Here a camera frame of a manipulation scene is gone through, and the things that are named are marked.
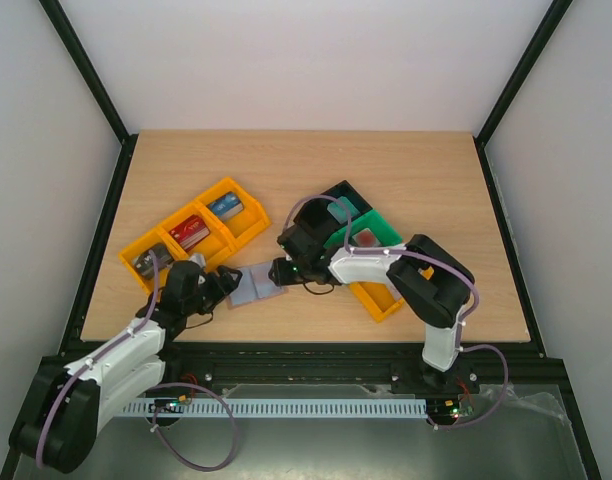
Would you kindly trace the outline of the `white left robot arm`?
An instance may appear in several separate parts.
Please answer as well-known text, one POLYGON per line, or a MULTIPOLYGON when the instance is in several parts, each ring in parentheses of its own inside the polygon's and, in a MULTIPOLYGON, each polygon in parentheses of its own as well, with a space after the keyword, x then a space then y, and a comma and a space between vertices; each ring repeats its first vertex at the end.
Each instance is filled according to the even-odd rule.
POLYGON ((70 473, 86 459, 98 434, 125 406, 146 392, 210 389, 173 379, 171 344, 193 315, 212 314, 240 284, 241 271, 207 272, 176 261, 155 276, 144 307, 121 332, 66 365, 42 365, 33 377, 9 434, 10 448, 40 468, 70 473))

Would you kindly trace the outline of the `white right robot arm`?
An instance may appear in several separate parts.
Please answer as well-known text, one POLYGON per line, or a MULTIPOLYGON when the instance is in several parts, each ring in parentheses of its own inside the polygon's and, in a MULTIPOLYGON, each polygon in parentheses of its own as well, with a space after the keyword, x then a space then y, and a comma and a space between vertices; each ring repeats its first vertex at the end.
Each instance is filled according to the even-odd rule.
POLYGON ((277 243, 284 255, 273 260, 269 272, 276 286, 376 283, 396 290, 425 323, 424 384, 441 392, 456 381, 464 320, 478 307, 480 295, 473 274, 430 237, 416 234, 393 246, 327 247, 294 225, 277 243))

